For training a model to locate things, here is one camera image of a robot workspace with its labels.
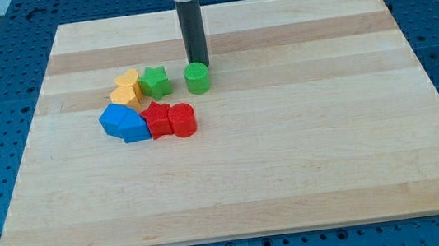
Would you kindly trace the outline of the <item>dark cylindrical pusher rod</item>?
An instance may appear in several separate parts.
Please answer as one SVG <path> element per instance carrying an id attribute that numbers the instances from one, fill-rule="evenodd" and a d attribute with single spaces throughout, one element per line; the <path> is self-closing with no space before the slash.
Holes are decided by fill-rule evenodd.
<path id="1" fill-rule="evenodd" d="M 189 63 L 203 63 L 208 66 L 208 44 L 203 28 L 200 1 L 176 2 L 175 9 Z"/>

